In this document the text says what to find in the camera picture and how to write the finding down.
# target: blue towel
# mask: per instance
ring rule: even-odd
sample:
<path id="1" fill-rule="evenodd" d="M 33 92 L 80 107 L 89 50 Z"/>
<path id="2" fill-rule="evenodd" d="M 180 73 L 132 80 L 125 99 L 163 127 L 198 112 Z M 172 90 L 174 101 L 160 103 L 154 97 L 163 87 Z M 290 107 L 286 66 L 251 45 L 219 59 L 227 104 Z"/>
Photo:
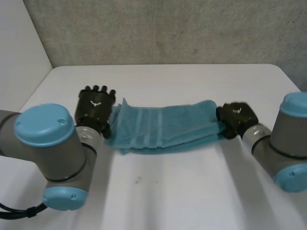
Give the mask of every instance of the blue towel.
<path id="1" fill-rule="evenodd" d="M 164 108 L 132 107 L 123 99 L 122 105 L 112 108 L 112 137 L 105 144 L 123 154 L 194 149 L 223 139 L 224 125 L 217 121 L 216 107 L 211 100 Z"/>

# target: blue joint cap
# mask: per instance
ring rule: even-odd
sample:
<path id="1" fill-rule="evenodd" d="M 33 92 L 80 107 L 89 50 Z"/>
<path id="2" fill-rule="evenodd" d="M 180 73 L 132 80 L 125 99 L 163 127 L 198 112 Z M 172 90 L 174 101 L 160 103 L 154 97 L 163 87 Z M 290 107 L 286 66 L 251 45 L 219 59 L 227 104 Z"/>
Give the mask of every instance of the blue joint cap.
<path id="1" fill-rule="evenodd" d="M 55 186 L 45 189 L 43 203 L 56 210 L 77 210 L 86 201 L 88 192 L 75 187 Z"/>
<path id="2" fill-rule="evenodd" d="M 291 165 L 280 170 L 274 182 L 289 193 L 307 190 L 307 163 Z"/>
<path id="3" fill-rule="evenodd" d="M 14 125 L 16 137 L 33 147 L 51 147 L 66 141 L 74 132 L 68 110 L 59 104 L 43 104 L 20 114 Z"/>
<path id="4" fill-rule="evenodd" d="M 307 118 L 307 92 L 292 92 L 286 95 L 280 111 L 292 117 Z"/>

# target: towel stripe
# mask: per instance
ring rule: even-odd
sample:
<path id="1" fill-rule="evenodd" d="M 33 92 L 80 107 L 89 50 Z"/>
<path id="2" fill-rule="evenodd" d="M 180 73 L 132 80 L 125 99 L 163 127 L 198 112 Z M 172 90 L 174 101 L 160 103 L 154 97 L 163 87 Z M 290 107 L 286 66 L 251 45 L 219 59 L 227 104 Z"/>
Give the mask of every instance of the towel stripe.
<path id="1" fill-rule="evenodd" d="M 152 128 L 152 110 L 149 109 L 148 110 L 148 122 L 147 122 L 147 131 L 146 134 L 144 136 L 144 148 L 150 148 L 149 147 L 149 140 L 150 140 L 150 132 L 151 132 L 151 128 Z"/>
<path id="2" fill-rule="evenodd" d="M 162 109 L 158 110 L 158 134 L 157 134 L 157 147 L 162 146 Z"/>
<path id="3" fill-rule="evenodd" d="M 136 118 L 136 126 L 135 126 L 135 132 L 133 138 L 131 138 L 130 141 L 130 148 L 135 148 L 136 147 L 136 138 L 139 135 L 139 131 L 141 128 L 141 121 L 142 121 L 142 115 L 143 115 L 143 110 L 140 109 L 138 112 L 138 116 Z"/>

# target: table surface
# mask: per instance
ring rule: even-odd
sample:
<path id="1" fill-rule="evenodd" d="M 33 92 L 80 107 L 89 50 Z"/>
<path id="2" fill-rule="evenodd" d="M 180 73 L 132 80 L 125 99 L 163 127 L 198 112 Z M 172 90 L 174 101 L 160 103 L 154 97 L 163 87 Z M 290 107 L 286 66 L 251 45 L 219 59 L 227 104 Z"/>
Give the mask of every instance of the table surface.
<path id="1" fill-rule="evenodd" d="M 273 128 L 283 97 L 298 88 L 273 65 L 76 66 L 53 69 L 23 110 L 57 103 L 74 114 L 79 91 L 107 85 L 133 106 L 212 99 L 245 101 Z M 0 158 L 0 201 L 41 202 L 46 181 L 26 161 Z M 127 154 L 101 147 L 88 201 L 78 211 L 47 209 L 35 218 L 0 220 L 2 230 L 302 230 L 307 192 L 281 191 L 239 138 L 182 153 Z"/>

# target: gray wall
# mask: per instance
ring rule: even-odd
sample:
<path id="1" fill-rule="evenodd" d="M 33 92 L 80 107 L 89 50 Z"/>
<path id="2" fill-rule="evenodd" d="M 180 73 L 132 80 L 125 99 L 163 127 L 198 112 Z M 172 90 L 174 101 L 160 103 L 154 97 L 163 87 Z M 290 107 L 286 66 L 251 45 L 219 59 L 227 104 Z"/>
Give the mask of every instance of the gray wall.
<path id="1" fill-rule="evenodd" d="M 275 64 L 307 90 L 306 0 L 24 0 L 53 67 Z"/>

